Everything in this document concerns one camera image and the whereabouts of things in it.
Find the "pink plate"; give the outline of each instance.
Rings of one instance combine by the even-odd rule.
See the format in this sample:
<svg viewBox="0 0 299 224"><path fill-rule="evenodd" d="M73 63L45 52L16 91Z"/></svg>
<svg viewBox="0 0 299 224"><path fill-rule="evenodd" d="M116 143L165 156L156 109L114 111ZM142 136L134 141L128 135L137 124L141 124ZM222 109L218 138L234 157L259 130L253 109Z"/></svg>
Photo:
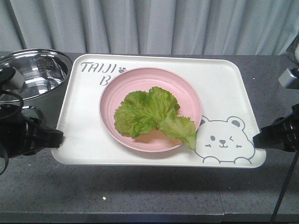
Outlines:
<svg viewBox="0 0 299 224"><path fill-rule="evenodd" d="M179 75L159 68L137 68L121 73L105 88L100 98L100 117L108 132L121 144L145 152L163 152L179 147L181 140L169 138L160 131L132 139L122 136L114 127L114 113L126 95L133 91L149 91L153 86L171 92L178 100L178 116L190 117L198 129L201 121L201 102L193 87Z"/></svg>

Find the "cartoon bear face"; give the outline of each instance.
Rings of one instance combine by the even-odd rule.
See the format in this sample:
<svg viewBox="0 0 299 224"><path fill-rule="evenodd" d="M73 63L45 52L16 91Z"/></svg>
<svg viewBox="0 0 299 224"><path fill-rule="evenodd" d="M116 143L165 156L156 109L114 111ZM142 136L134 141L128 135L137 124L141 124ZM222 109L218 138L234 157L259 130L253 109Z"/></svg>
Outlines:
<svg viewBox="0 0 299 224"><path fill-rule="evenodd" d="M197 154L203 158L203 162L207 158L215 159L219 163L235 163L238 159L250 162L255 148L248 140L244 128L245 123L239 117L209 120L203 116L197 132Z"/></svg>

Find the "green lettuce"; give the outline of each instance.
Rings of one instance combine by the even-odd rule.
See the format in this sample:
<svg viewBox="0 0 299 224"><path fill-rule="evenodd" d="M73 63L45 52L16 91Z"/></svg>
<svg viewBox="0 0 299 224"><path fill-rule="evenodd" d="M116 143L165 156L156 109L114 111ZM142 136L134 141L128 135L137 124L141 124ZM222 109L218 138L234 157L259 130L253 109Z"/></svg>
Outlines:
<svg viewBox="0 0 299 224"><path fill-rule="evenodd" d="M194 121L178 117L180 106L167 90L152 87L149 92L134 91L121 102L114 114L116 130L125 136L136 138L153 129L166 136L180 139L192 150L196 150L196 128Z"/></svg>

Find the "stainless steel pot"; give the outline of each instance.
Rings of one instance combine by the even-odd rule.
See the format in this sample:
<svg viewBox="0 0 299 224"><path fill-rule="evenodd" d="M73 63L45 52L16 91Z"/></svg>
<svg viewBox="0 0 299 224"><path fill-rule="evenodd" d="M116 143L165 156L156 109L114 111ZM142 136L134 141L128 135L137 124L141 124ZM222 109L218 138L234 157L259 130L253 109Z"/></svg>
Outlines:
<svg viewBox="0 0 299 224"><path fill-rule="evenodd" d="M22 88L11 91L24 99L25 106L41 110L47 126L56 127L71 73L70 58L55 50L26 49L0 57L0 67L13 67L24 76ZM0 103L17 105L18 100L3 94Z"/></svg>

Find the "curtain fold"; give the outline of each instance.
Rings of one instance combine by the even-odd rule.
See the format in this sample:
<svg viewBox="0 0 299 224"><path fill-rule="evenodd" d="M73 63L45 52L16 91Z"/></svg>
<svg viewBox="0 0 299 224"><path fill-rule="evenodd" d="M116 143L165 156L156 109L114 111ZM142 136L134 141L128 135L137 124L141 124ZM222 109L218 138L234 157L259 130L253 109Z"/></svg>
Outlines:
<svg viewBox="0 0 299 224"><path fill-rule="evenodd" d="M298 0L0 0L0 50L280 55Z"/></svg>

